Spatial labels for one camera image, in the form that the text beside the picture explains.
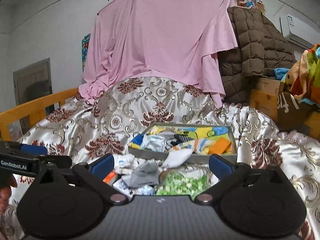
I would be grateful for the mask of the person's left hand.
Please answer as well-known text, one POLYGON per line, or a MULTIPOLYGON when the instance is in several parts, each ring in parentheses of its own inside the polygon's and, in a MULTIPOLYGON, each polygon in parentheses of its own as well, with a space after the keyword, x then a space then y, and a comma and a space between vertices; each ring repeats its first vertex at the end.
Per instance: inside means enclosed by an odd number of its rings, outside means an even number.
POLYGON ((11 197, 12 190, 11 188, 17 187, 17 181, 13 175, 4 183, 4 186, 1 187, 1 212, 4 212, 9 205, 9 198, 11 197))

